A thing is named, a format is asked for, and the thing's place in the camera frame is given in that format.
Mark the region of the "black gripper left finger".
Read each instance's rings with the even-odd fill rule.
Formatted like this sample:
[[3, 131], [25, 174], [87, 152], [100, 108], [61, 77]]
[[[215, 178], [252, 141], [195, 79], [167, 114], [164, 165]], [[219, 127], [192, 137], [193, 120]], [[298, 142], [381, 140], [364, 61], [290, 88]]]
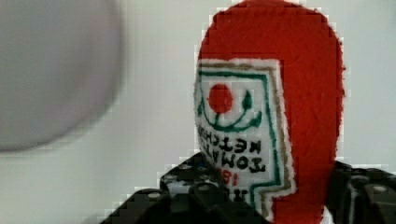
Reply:
[[141, 189], [100, 224], [268, 224], [238, 197], [229, 198], [219, 172], [197, 153]]

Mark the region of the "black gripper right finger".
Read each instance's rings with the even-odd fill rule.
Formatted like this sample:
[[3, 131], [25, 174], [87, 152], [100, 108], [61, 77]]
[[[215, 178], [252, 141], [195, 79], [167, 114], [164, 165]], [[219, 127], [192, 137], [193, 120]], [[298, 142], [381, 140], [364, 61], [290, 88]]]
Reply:
[[396, 224], [396, 176], [337, 161], [326, 207], [334, 224]]

